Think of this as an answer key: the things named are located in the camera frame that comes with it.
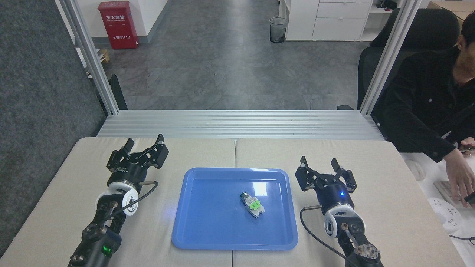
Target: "cable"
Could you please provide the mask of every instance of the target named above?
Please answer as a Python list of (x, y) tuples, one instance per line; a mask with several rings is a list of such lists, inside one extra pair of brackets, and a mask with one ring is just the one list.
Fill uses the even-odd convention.
[(153, 186), (152, 189), (150, 189), (145, 195), (141, 196), (139, 199), (135, 200), (134, 202), (131, 202), (129, 203), (128, 205), (124, 206), (123, 208), (121, 209), (118, 209), (116, 212), (112, 213), (111, 215), (109, 216), (106, 216), (102, 221), (100, 221), (97, 226), (95, 227), (95, 229), (99, 228), (102, 224), (104, 224), (107, 220), (109, 220), (110, 218), (114, 217), (115, 215), (123, 212), (124, 210), (130, 208), (131, 206), (133, 206), (135, 203), (138, 203), (139, 201), (143, 200), (144, 198), (146, 198), (148, 195), (150, 195), (154, 190), (155, 188), (157, 188), (158, 186), (158, 182), (157, 181), (153, 181), (153, 183), (155, 184)]
[(473, 242), (473, 240), (475, 240), (475, 237), (460, 238), (460, 237), (456, 237), (456, 236), (453, 236), (453, 235), (448, 235), (448, 236), (450, 236), (451, 238), (456, 238), (456, 239), (460, 239), (460, 240), (468, 240), (468, 241), (470, 241), (470, 243), (471, 243), (472, 245), (475, 246), (475, 243)]
[(310, 229), (305, 225), (304, 223), (304, 219), (302, 217), (302, 213), (305, 211), (306, 209), (303, 208), (300, 210), (300, 221), (302, 222), (302, 225), (304, 226), (305, 230), (307, 230), (307, 232), (314, 238), (316, 239), (318, 242), (320, 242), (322, 245), (324, 245), (325, 247), (327, 247), (329, 250), (335, 252), (338, 256), (344, 258), (348, 263), (350, 263), (352, 266), (354, 267), (359, 267), (358, 265), (354, 264), (352, 261), (350, 261), (350, 259), (348, 259), (345, 255), (343, 255), (342, 253), (338, 252), (337, 250), (335, 250), (334, 248), (330, 247), (330, 245), (326, 244), (325, 242), (323, 242), (321, 239), (319, 239), (316, 235), (314, 235)]

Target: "wire mesh trash bin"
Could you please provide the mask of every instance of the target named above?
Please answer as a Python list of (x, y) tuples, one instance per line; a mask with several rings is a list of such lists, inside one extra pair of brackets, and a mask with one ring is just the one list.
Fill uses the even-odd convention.
[(270, 20), (270, 41), (273, 43), (282, 43), (285, 40), (285, 30), (289, 21), (284, 18), (275, 17)]

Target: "man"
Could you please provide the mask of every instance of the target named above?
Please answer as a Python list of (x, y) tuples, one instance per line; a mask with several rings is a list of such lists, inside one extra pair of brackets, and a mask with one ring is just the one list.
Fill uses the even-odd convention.
[(475, 147), (474, 77), (472, 12), (455, 47), (405, 59), (375, 109), (388, 141), (400, 152), (423, 152), (435, 162), (445, 160), (453, 198), (460, 190), (466, 207), (463, 198), (475, 191), (475, 175), (460, 150)]

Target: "cardboard box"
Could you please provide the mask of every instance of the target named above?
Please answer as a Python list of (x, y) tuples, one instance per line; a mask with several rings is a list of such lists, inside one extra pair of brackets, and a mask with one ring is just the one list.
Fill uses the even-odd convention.
[(452, 11), (457, 16), (460, 28), (462, 28), (465, 18), (475, 10), (475, 2), (431, 1), (427, 8)]
[(109, 54), (107, 53), (107, 49), (100, 49), (97, 52), (97, 55), (99, 56), (99, 61), (101, 61), (103, 65), (109, 63), (110, 58)]

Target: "robotic arm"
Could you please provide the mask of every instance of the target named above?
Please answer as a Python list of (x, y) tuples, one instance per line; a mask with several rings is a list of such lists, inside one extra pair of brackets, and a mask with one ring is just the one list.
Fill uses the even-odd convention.
[(349, 195), (356, 189), (353, 173), (342, 168), (335, 158), (331, 162), (335, 175), (312, 170), (305, 156), (302, 156), (300, 163), (295, 172), (300, 188), (302, 191), (314, 189), (317, 193), (325, 216), (325, 232), (338, 239), (346, 256), (345, 266), (382, 267), (380, 251), (366, 239), (364, 222), (353, 209)]
[[(158, 186), (156, 181), (144, 182), (149, 167), (163, 166), (168, 149), (160, 134), (155, 144), (139, 153), (130, 153), (134, 142), (131, 138), (120, 150), (114, 150), (107, 163), (111, 171), (107, 191), (96, 200), (96, 213), (92, 222), (82, 231), (81, 242), (70, 257), (68, 267), (105, 267), (112, 254), (118, 250), (122, 238), (119, 233), (126, 216), (132, 216), (138, 202)], [(143, 185), (154, 188), (139, 198)]]

